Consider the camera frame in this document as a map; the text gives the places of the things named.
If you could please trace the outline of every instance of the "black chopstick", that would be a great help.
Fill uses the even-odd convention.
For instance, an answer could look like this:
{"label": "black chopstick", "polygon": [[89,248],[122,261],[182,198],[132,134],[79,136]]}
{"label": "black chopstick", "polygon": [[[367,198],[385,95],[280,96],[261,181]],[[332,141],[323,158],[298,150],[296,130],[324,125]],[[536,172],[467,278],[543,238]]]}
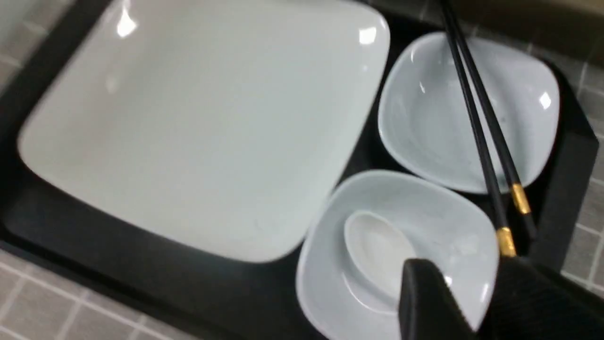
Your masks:
{"label": "black chopstick", "polygon": [[472,53],[470,53],[470,50],[467,47],[466,38],[461,31],[453,8],[451,7],[449,0],[441,0],[440,3],[443,9],[446,30],[447,32],[452,31],[454,40],[459,45],[459,49],[461,50],[464,61],[466,62],[468,72],[470,73],[470,77],[474,83],[474,88],[478,94],[478,100],[483,108],[484,118],[487,121],[491,136],[493,137],[493,143],[495,144],[495,149],[499,155],[501,166],[503,167],[503,172],[506,176],[506,182],[510,188],[514,205],[521,216],[525,233],[527,234],[529,240],[532,241],[537,237],[537,227],[535,226],[535,220],[533,219],[533,214],[531,213],[529,201],[527,200],[524,188],[520,182],[518,171],[514,165],[512,154],[510,153],[510,149],[507,147],[506,138],[503,136],[503,132],[501,132],[501,127],[497,121],[495,111],[493,110],[493,105],[491,105],[483,81],[480,78],[480,74],[476,68],[476,63],[474,62]]}
{"label": "black chopstick", "polygon": [[467,81],[466,72],[461,61],[461,56],[457,48],[457,43],[455,41],[455,36],[453,34],[450,22],[445,21],[445,27],[447,32],[447,40],[449,41],[449,47],[451,48],[451,54],[453,55],[453,60],[455,62],[455,69],[457,70],[459,81],[461,82],[461,90],[466,101],[467,112],[472,124],[472,132],[474,133],[474,140],[476,141],[476,146],[478,148],[478,155],[480,157],[480,164],[483,169],[487,191],[491,197],[493,208],[495,210],[495,227],[497,229],[497,240],[499,242],[500,252],[504,256],[514,257],[516,256],[516,248],[512,239],[512,232],[509,228],[509,224],[507,223],[506,210],[503,205],[503,199],[501,198],[497,176],[495,175],[495,170],[493,169],[493,162],[491,161],[487,141],[484,137],[483,128],[480,124],[476,104],[474,104],[470,84]]}

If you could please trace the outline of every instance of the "white square plate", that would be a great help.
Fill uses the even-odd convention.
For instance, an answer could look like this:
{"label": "white square plate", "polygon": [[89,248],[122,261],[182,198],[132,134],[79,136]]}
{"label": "white square plate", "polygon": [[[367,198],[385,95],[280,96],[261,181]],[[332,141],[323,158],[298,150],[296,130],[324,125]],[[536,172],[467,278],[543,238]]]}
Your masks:
{"label": "white square plate", "polygon": [[344,169],[390,44],[340,0],[114,1],[21,131],[67,194],[250,262],[303,239]]}

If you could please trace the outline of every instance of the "white ceramic spoon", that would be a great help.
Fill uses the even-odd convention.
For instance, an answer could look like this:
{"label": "white ceramic spoon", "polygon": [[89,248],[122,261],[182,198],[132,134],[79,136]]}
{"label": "white ceramic spoon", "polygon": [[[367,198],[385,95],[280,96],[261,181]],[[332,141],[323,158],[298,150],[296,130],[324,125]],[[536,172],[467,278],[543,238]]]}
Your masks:
{"label": "white ceramic spoon", "polygon": [[344,242],[361,274],[384,294],[398,300],[403,264],[416,257],[405,234],[379,215],[356,211],[344,224]]}

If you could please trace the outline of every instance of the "tile grout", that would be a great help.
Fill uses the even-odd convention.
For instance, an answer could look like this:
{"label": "tile grout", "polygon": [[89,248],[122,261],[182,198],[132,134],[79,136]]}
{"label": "tile grout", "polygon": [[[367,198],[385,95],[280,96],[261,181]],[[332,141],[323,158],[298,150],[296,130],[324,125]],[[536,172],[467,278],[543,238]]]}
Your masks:
{"label": "tile grout", "polygon": [[[145,316],[145,314],[142,314],[138,318],[137,324],[139,324],[140,326],[143,326],[146,321],[147,321],[147,316]],[[137,340],[138,335],[140,333],[141,333],[141,331],[139,329],[133,329],[132,332],[130,333],[130,335],[128,336],[127,340]]]}
{"label": "tile grout", "polygon": [[575,280],[575,281],[577,281],[579,283],[582,283],[584,285],[587,285],[587,280],[586,279],[581,278],[581,277],[579,277],[579,276],[577,276],[575,274],[571,274],[571,273],[567,272],[566,270],[561,270],[560,274],[562,276],[566,277],[566,278],[569,278],[569,279]]}
{"label": "tile grout", "polygon": [[[27,264],[24,270],[24,275],[25,273],[29,274],[29,272],[31,272],[32,270],[33,265]],[[4,321],[4,318],[6,318],[6,316],[8,315],[8,312],[10,311],[11,307],[13,307],[14,302],[17,300],[17,297],[21,293],[21,290],[23,290],[23,287],[25,287],[26,283],[27,278],[25,276],[20,276],[17,282],[14,284],[13,289],[10,291],[2,307],[0,308],[0,322]]]}
{"label": "tile grout", "polygon": [[600,234],[600,240],[598,241],[596,251],[594,252],[594,259],[591,262],[590,274],[587,277],[587,289],[591,289],[594,285],[594,278],[596,277],[598,266],[600,264],[602,249],[604,249],[604,230]]}
{"label": "tile grout", "polygon": [[30,340],[29,338],[26,338],[23,335],[15,332],[13,330],[10,330],[10,329],[2,326],[2,325],[0,325],[0,333],[8,334],[8,335],[12,336],[13,338],[15,338],[17,340]]}
{"label": "tile grout", "polygon": [[[54,292],[54,293],[56,293],[56,294],[58,294],[58,295],[60,295],[60,296],[62,296],[64,298],[66,298],[66,299],[70,299],[70,300],[72,300],[72,301],[74,301],[76,303],[80,302],[82,304],[82,306],[87,307],[89,309],[92,309],[92,310],[94,310],[94,311],[96,311],[98,313],[101,313],[101,314],[105,315],[105,316],[108,316],[108,317],[112,318],[113,320],[116,320],[116,321],[118,321],[118,322],[120,322],[122,324],[129,325],[129,326],[131,326],[131,327],[133,327],[135,329],[138,329],[139,331],[141,331],[143,333],[147,333],[149,335],[152,335],[152,336],[158,338],[158,340],[172,340],[172,338],[169,338],[166,335],[163,335],[163,334],[161,334],[159,332],[156,332],[156,331],[154,331],[154,330],[146,327],[144,324],[138,324],[137,322],[129,320],[129,319],[127,319],[127,318],[125,318],[125,317],[117,314],[117,313],[114,313],[114,312],[112,312],[110,310],[107,310],[107,309],[101,307],[101,306],[98,306],[98,305],[93,304],[93,303],[91,303],[89,301],[81,299],[78,296],[75,296],[75,295],[73,295],[73,294],[71,294],[69,292],[66,292],[66,291],[58,288],[58,287],[55,287],[55,286],[53,286],[50,283],[47,283],[47,282],[44,282],[44,281],[42,281],[42,280],[40,280],[38,278],[35,278],[35,277],[31,276],[29,273],[25,273],[25,271],[21,272],[20,270],[12,268],[9,265],[4,264],[4,263],[0,263],[0,269],[5,269],[6,271],[11,272],[11,273],[19,276],[20,277],[19,281],[21,281],[21,279],[23,279],[23,285],[25,285],[26,282],[31,282],[31,283],[37,284],[38,286],[41,286],[42,288],[50,290],[50,291],[52,291],[52,292]],[[0,308],[0,321],[2,321],[2,312],[1,311],[2,311],[2,309]]]}
{"label": "tile grout", "polygon": [[30,32],[33,32],[33,33],[36,33],[39,35],[48,35],[48,30],[44,26],[36,24],[35,22],[24,20],[22,24]]}
{"label": "tile grout", "polygon": [[[86,299],[86,297],[88,296],[89,293],[90,293],[90,291],[88,289],[84,289],[82,291],[82,293],[80,294],[80,299],[82,299],[82,300]],[[56,340],[64,340],[67,337],[67,333],[69,332],[69,329],[71,328],[74,321],[76,320],[77,314],[80,311],[80,309],[82,309],[81,301],[76,301],[74,303],[74,305],[71,306],[69,315],[67,315],[67,319],[61,326],[61,329],[59,330],[59,334],[57,334],[57,336],[55,338]]]}
{"label": "tile grout", "polygon": [[597,231],[595,229],[592,229],[592,228],[590,228],[588,226],[584,226],[581,223],[575,224],[575,227],[577,227],[577,228],[579,228],[579,229],[581,229],[581,230],[583,230],[585,232],[588,232],[590,234],[597,235],[598,237],[602,236],[602,232],[599,232],[599,231]]}
{"label": "tile grout", "polygon": [[0,53],[0,62],[15,68],[22,68],[23,65],[16,58],[13,58],[7,54]]}
{"label": "tile grout", "polygon": [[428,12],[428,8],[429,7],[430,7],[430,0],[426,0],[423,3],[422,10],[419,12],[419,20],[420,21],[423,21],[423,19],[426,17],[426,14]]}
{"label": "tile grout", "polygon": [[599,180],[599,179],[597,179],[595,177],[590,177],[590,182],[594,183],[594,184],[597,184],[597,185],[604,186],[604,180]]}

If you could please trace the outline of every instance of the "white ceramic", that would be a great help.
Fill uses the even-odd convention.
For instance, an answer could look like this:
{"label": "white ceramic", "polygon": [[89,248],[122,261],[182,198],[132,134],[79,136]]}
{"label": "white ceramic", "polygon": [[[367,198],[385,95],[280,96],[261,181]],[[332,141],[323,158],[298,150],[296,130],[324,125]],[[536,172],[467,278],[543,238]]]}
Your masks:
{"label": "white ceramic", "polygon": [[114,1],[21,131],[27,166],[242,261],[294,249],[352,153],[390,32],[352,1]]}
{"label": "white ceramic", "polygon": [[344,223],[359,210],[388,220],[413,244],[417,257],[433,261],[470,326],[478,329],[499,262],[492,223],[455,192],[391,171],[344,181],[310,228],[296,277],[308,320],[331,340],[400,339],[397,302],[357,275],[344,244]]}
{"label": "white ceramic", "polygon": [[400,229],[370,211],[356,211],[344,223],[344,242],[352,263],[381,292],[400,297],[403,265],[416,251]]}
{"label": "white ceramic", "polygon": [[[468,45],[527,186],[543,170],[556,137],[560,107],[556,78],[541,61],[513,48],[479,38],[468,39]],[[507,191],[473,85],[472,91],[495,172],[502,191]],[[388,152],[410,171],[458,191],[487,192],[444,33],[419,38],[399,56],[382,92],[378,127]]]}

